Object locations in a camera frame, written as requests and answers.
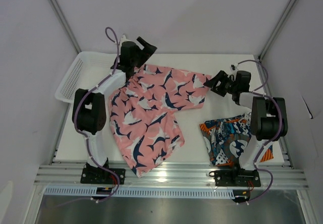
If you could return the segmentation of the blue orange patterned shorts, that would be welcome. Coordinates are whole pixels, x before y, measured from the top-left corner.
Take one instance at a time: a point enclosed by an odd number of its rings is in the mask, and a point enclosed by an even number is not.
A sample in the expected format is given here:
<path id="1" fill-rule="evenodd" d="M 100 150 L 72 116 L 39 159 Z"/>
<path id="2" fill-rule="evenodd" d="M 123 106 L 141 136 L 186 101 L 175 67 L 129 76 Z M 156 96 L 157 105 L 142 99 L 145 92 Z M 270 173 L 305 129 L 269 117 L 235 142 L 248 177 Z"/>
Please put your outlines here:
<path id="1" fill-rule="evenodd" d="M 251 113 L 231 118 L 208 120 L 199 125 L 210 162 L 226 166 L 239 162 L 247 147 L 250 132 Z"/>

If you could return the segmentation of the pink star patterned shorts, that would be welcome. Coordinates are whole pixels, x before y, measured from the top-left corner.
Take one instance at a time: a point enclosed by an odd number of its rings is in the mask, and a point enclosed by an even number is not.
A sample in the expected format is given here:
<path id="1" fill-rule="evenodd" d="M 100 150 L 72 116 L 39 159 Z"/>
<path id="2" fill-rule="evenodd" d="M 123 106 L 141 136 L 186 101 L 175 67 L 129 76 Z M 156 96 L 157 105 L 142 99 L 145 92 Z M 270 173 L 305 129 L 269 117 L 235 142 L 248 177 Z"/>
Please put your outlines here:
<path id="1" fill-rule="evenodd" d="M 131 169 L 142 177 L 185 143 L 174 116 L 202 108 L 210 75 L 144 64 L 108 100 L 110 129 Z"/>

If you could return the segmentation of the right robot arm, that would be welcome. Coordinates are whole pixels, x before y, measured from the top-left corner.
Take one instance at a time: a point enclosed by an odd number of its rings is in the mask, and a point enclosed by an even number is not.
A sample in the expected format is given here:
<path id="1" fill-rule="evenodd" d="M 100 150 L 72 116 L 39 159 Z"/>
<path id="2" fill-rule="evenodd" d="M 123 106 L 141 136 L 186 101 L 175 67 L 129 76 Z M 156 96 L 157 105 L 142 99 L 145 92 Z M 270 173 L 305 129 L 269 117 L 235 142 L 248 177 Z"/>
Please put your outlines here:
<path id="1" fill-rule="evenodd" d="M 222 97 L 230 94 L 235 104 L 251 110 L 249 129 L 253 139 L 238 158 L 240 168 L 230 173 L 231 181 L 238 186 L 248 181 L 247 171 L 257 170 L 267 149 L 288 131 L 285 99 L 251 91 L 250 81 L 248 71 L 239 70 L 235 75 L 228 75 L 221 70 L 204 83 L 212 92 Z"/>

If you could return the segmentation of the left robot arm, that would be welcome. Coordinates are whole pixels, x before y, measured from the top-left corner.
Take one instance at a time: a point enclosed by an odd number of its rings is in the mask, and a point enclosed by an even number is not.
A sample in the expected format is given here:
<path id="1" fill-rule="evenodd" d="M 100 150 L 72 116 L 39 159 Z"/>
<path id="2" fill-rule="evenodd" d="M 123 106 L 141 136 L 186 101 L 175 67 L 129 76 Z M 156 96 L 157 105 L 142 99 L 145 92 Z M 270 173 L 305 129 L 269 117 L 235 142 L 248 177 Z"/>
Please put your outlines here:
<path id="1" fill-rule="evenodd" d="M 94 167 L 92 178 L 97 183 L 105 183 L 110 172 L 104 165 L 108 163 L 103 149 L 102 130 L 106 124 L 105 100 L 125 84 L 156 52 L 157 47 L 138 37 L 130 41 L 125 35 L 116 42 L 117 56 L 109 73 L 92 89 L 77 89 L 74 96 L 72 122 L 76 132 L 83 136 L 88 154 L 87 164 Z"/>

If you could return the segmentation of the white plastic basket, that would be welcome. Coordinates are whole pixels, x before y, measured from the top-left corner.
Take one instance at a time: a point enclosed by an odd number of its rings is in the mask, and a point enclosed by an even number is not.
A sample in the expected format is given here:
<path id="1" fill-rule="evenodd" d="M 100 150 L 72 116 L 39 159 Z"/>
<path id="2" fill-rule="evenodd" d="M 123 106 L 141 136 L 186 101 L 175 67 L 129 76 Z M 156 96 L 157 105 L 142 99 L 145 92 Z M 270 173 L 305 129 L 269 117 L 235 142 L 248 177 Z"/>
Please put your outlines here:
<path id="1" fill-rule="evenodd" d="M 91 89 L 111 71 L 115 54 L 92 51 L 79 53 L 59 84 L 55 98 L 62 102 L 73 103 L 77 89 Z"/>

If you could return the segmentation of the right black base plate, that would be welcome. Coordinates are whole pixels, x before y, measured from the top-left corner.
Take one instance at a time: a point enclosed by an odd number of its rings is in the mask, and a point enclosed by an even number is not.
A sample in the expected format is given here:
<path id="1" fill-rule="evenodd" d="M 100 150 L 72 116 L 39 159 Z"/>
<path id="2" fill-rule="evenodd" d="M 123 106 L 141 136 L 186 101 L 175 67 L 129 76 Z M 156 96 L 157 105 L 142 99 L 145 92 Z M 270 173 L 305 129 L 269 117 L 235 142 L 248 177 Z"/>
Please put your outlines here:
<path id="1" fill-rule="evenodd" d="M 211 171 L 208 175 L 214 178 L 218 187 L 260 187 L 261 181 L 257 170 L 245 170 L 238 167 L 224 167 Z"/>

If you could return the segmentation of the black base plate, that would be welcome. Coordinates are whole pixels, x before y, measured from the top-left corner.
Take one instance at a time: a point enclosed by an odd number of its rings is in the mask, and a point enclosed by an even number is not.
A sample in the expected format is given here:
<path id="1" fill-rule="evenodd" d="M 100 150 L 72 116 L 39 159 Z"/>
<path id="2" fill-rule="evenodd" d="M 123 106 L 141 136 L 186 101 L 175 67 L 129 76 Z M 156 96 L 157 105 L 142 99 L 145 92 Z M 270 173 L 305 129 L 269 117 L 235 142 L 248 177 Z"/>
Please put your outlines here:
<path id="1" fill-rule="evenodd" d="M 125 169 L 110 169 L 119 177 L 120 185 L 124 184 L 125 181 Z M 117 183 L 117 179 L 111 173 L 104 171 L 100 168 L 87 167 L 82 171 L 81 184 L 103 184 L 103 185 L 112 185 Z"/>
<path id="2" fill-rule="evenodd" d="M 257 170 L 245 170 L 238 167 L 224 167 L 211 171 L 208 175 L 214 178 L 218 187 L 260 187 L 261 181 Z"/>

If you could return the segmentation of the aluminium mounting rail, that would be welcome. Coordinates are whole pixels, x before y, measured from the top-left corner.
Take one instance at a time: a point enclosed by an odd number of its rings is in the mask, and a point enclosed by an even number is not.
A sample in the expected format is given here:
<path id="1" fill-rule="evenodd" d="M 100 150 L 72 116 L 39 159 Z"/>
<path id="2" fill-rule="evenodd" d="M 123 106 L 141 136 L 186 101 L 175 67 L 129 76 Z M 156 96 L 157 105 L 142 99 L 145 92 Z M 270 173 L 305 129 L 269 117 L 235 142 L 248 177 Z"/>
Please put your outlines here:
<path id="1" fill-rule="evenodd" d="M 79 185 L 85 164 L 53 163 L 41 165 L 35 177 L 36 185 Z M 207 164 L 164 163 L 141 178 L 138 178 L 123 163 L 112 164 L 113 168 L 125 169 L 125 187 L 142 188 L 200 188 L 215 186 L 209 172 L 217 167 Z M 287 167 L 269 167 L 273 174 L 274 190 L 307 190 L 309 185 L 303 170 Z"/>

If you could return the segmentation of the left aluminium frame post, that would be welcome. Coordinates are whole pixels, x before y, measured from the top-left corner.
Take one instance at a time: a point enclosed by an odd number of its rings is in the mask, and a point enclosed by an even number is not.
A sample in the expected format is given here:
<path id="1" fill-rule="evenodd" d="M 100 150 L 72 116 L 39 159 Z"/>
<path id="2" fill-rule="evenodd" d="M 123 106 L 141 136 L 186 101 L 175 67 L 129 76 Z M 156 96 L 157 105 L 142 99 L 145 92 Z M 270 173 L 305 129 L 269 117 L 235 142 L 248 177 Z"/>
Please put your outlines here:
<path id="1" fill-rule="evenodd" d="M 48 0 L 50 6 L 52 7 L 56 18 L 58 20 L 58 22 L 61 24 L 68 40 L 70 41 L 71 45 L 73 46 L 74 50 L 76 51 L 76 53 L 80 53 L 81 52 L 81 48 L 79 46 L 79 43 L 77 42 L 77 39 L 64 15 L 63 10 L 61 9 L 61 6 L 59 5 L 58 0 Z"/>

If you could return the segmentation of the aluminium frame post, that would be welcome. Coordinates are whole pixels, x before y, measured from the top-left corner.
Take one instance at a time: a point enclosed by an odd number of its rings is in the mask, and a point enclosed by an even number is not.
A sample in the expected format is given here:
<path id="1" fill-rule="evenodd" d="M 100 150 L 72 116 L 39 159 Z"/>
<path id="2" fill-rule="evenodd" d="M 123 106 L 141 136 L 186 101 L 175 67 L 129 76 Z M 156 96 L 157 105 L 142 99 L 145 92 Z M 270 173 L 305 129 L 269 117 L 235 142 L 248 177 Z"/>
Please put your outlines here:
<path id="1" fill-rule="evenodd" d="M 52 7 L 56 18 L 58 20 L 58 22 L 61 24 L 68 40 L 70 41 L 71 45 L 73 46 L 74 50 L 76 51 L 76 53 L 80 53 L 81 52 L 81 48 L 79 46 L 79 43 L 77 42 L 77 39 L 64 15 L 63 10 L 61 9 L 61 6 L 59 5 L 58 0 L 48 0 L 50 6 Z"/>
<path id="2" fill-rule="evenodd" d="M 269 38 L 266 40 L 263 48 L 261 49 L 257 59 L 261 62 L 265 58 L 266 54 L 269 52 L 270 48 L 272 47 L 273 43 L 277 39 L 278 35 L 280 34 L 281 30 L 287 23 L 289 17 L 291 16 L 293 10 L 295 9 L 299 0 L 288 0 L 287 4 L 285 5 L 283 12 L 279 16 L 273 30 L 270 33 Z"/>

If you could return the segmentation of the right aluminium frame post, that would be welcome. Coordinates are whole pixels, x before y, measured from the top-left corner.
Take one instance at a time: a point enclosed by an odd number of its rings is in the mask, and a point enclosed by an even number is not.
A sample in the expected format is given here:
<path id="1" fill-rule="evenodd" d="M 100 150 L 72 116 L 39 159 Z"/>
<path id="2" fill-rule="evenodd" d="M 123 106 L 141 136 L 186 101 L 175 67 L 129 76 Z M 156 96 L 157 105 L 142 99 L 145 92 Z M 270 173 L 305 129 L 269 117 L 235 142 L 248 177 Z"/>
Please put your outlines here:
<path id="1" fill-rule="evenodd" d="M 291 16 L 293 10 L 295 9 L 299 0 L 288 0 L 287 4 L 285 5 L 283 12 L 279 16 L 273 30 L 270 33 L 269 38 L 266 40 L 263 48 L 261 49 L 257 59 L 261 62 L 265 58 L 266 54 L 269 52 L 270 48 L 272 47 L 273 43 L 277 39 L 278 35 L 280 34 L 281 30 L 287 23 L 289 17 Z"/>

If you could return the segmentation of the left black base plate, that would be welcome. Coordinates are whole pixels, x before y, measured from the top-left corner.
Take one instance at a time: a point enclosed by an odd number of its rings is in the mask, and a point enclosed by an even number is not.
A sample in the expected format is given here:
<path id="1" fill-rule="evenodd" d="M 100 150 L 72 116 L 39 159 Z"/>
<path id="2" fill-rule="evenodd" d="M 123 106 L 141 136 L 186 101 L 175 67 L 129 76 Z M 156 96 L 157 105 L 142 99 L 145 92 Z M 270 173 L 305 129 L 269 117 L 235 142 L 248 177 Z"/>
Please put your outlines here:
<path id="1" fill-rule="evenodd" d="M 125 169 L 110 169 L 119 177 L 120 185 L 124 184 L 125 181 Z M 81 184 L 103 184 L 103 185 L 112 185 L 117 183 L 117 179 L 111 173 L 104 171 L 100 168 L 87 167 L 82 171 Z"/>

